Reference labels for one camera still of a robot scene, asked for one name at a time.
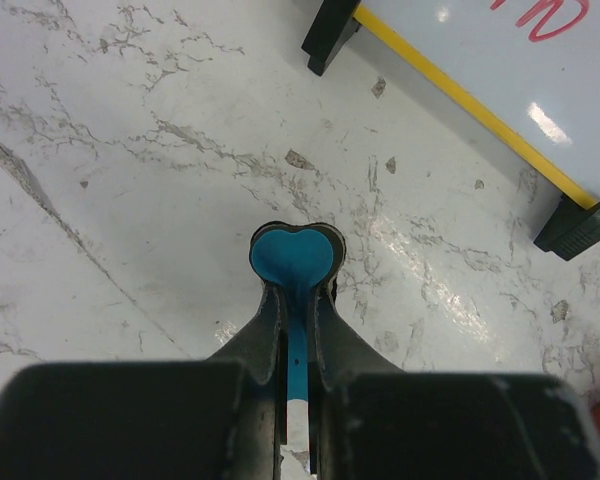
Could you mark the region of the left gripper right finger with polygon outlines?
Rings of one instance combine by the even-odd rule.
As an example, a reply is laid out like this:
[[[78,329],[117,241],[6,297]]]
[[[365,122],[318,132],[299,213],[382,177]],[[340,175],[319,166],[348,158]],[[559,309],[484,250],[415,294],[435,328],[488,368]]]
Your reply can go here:
[[[579,396],[542,374],[405,372],[312,291],[310,465],[320,479],[600,479]]]

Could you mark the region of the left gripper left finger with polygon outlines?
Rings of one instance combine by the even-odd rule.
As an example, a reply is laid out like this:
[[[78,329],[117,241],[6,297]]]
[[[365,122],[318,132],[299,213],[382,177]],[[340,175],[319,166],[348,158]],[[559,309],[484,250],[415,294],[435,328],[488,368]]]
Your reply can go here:
[[[40,363],[0,393],[0,479],[277,479],[286,305],[205,360]]]

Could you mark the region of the blue whiteboard eraser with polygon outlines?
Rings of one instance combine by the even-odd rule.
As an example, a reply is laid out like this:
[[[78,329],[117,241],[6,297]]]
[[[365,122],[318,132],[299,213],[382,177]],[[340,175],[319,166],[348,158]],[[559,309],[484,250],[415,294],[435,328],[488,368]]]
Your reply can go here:
[[[273,221],[252,236],[255,274],[282,288],[288,315],[287,398],[309,400],[308,311],[313,290],[337,276],[346,255],[342,234],[327,223]]]

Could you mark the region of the small yellow framed whiteboard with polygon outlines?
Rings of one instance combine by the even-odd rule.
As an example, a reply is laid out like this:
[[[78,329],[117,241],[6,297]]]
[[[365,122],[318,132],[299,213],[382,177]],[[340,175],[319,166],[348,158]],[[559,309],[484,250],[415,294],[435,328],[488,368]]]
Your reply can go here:
[[[325,1],[309,69],[360,28],[561,191],[539,249],[571,260],[600,241],[600,1]]]

